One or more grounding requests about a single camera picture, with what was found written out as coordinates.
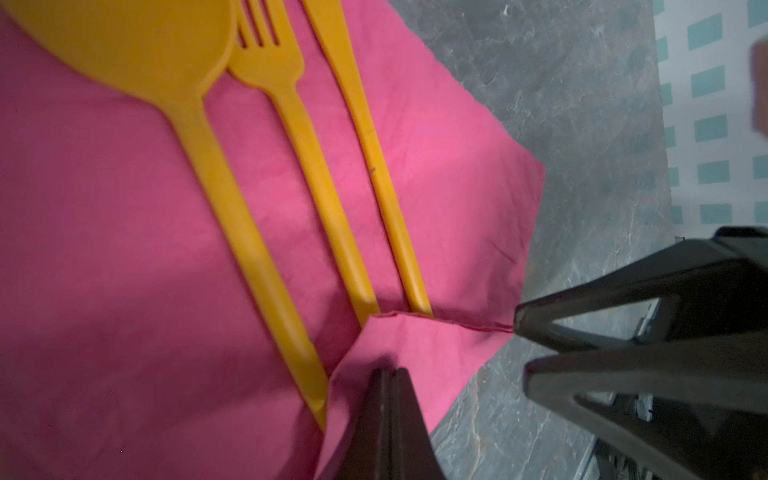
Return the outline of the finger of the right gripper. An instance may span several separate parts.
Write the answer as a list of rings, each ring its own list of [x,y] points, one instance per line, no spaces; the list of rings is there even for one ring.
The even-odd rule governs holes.
[[[658,300],[645,335],[629,340],[560,325],[565,317]],[[690,239],[594,281],[519,305],[515,332],[555,351],[747,333],[767,326],[767,231],[721,227],[710,239]]]
[[[767,476],[764,332],[545,357],[524,392],[662,479]]]

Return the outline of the yellow plastic fork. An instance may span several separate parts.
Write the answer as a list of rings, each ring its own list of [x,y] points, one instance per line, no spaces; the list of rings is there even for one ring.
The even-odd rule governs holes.
[[[265,92],[275,106],[300,162],[357,320],[380,312],[364,261],[332,180],[297,83],[304,57],[282,1],[237,1],[237,46],[229,70]]]

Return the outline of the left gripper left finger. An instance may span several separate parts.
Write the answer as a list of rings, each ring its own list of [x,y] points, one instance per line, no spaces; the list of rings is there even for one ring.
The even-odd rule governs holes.
[[[391,479],[392,371],[373,372],[337,479]]]

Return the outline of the yellow plastic spoon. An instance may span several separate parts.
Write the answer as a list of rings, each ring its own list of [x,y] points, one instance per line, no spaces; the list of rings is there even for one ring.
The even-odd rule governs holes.
[[[70,68],[167,117],[301,396],[324,429],[328,377],[205,111],[204,97],[236,44],[234,2],[4,1],[1,6]]]

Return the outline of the magenta paper napkin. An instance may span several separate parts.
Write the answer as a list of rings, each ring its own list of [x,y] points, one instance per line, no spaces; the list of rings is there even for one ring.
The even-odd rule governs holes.
[[[167,119],[1,19],[1,473],[330,479],[371,373],[410,372],[428,429],[511,337],[546,170],[386,1],[349,36],[433,314],[403,292],[345,101],[301,3],[305,102],[381,314],[350,305],[269,98],[206,110],[330,379],[320,429]]]

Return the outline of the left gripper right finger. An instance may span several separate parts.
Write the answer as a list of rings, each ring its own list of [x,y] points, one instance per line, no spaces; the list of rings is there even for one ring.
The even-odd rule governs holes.
[[[445,480],[407,369],[394,372],[390,395],[391,478]]]

